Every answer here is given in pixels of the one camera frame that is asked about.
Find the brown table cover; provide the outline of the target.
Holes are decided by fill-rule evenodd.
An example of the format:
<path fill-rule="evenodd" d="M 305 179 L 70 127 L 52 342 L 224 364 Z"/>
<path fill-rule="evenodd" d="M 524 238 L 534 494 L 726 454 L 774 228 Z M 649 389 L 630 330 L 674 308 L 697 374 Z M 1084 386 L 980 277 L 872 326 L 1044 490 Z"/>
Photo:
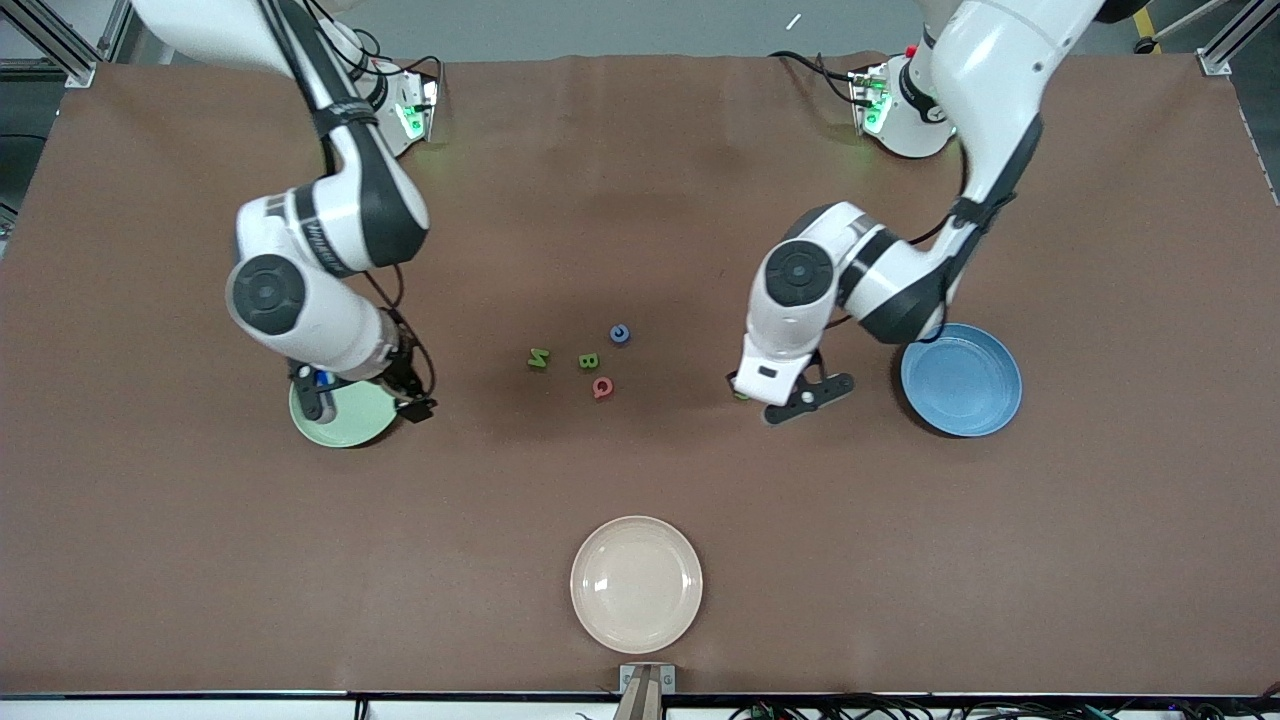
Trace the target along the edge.
<path fill-rule="evenodd" d="M 810 416 L 765 427 L 724 379 L 787 227 L 846 199 L 916 236 L 955 149 L 883 154 L 777 59 L 445 79 L 443 143 L 404 158 L 439 406 L 347 451 L 224 300 L 237 208 L 321 168 L 293 83 L 111 65 L 63 99 L 0 261 L 1 691 L 594 691 L 621 660 L 570 566 L 627 515 L 699 552 L 659 653 L 686 691 L 1280 680 L 1280 208 L 1229 79 L 1059 68 L 952 309 L 1024 379 L 979 439 L 908 416 L 854 323 L 822 350 L 855 391 Z"/>

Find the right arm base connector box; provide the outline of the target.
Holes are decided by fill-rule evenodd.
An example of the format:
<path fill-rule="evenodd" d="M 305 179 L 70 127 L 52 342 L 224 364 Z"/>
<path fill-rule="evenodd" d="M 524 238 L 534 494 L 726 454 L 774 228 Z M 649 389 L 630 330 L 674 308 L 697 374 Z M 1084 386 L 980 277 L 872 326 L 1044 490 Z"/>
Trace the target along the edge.
<path fill-rule="evenodd" d="M 438 76 L 402 70 L 389 81 L 389 113 L 408 142 L 429 140 L 439 102 Z"/>

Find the cream plate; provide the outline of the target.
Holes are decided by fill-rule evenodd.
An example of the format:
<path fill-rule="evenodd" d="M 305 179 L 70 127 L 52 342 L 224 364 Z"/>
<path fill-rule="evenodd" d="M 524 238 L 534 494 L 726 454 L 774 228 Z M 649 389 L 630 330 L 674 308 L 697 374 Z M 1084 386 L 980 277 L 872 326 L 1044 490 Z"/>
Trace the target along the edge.
<path fill-rule="evenodd" d="M 582 629 L 618 653 L 649 655 L 677 642 L 704 596 L 690 539 L 658 518 L 631 515 L 598 527 L 570 570 L 570 600 Z"/>

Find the green plate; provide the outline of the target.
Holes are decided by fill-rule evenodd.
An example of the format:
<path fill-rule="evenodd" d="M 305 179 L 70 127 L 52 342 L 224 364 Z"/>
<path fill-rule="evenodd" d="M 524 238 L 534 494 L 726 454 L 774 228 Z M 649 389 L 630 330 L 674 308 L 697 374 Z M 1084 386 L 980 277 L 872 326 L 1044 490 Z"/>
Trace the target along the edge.
<path fill-rule="evenodd" d="M 328 423 L 308 420 L 294 389 L 289 413 L 297 430 L 328 448 L 352 448 L 381 436 L 397 419 L 396 401 L 380 386 L 360 382 L 332 392 L 335 418 Z"/>

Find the blue plate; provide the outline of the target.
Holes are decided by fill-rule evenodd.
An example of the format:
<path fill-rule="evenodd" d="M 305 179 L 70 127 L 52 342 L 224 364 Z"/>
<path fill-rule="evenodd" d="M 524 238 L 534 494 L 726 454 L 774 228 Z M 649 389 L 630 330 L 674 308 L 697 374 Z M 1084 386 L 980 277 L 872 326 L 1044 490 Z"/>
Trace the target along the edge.
<path fill-rule="evenodd" d="M 957 438 L 1002 430 L 1023 398 L 1020 368 L 1010 350 L 987 331 L 964 323 L 948 323 L 929 342 L 909 345 L 899 382 L 920 420 Z"/>

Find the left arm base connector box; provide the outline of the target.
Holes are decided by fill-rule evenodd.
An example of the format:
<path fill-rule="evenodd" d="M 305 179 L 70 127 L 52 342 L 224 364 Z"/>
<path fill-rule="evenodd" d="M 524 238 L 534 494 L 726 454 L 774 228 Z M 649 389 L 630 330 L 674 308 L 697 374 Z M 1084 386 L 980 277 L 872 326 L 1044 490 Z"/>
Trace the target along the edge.
<path fill-rule="evenodd" d="M 878 136 L 893 104 L 890 92 L 888 63 L 883 61 L 847 73 L 852 118 L 860 135 Z"/>

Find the aluminium frame profile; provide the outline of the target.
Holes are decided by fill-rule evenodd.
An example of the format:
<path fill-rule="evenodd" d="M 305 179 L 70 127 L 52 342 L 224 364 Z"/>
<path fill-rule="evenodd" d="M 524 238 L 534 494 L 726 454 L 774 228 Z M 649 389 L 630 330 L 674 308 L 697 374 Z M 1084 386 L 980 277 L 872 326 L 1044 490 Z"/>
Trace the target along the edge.
<path fill-rule="evenodd" d="M 1210 40 L 1196 50 L 1204 76 L 1230 76 L 1230 60 L 1271 22 L 1280 17 L 1280 0 L 1245 0 L 1245 5 Z"/>
<path fill-rule="evenodd" d="M 0 79 L 87 88 L 119 56 L 133 14 L 131 0 L 0 0 Z"/>

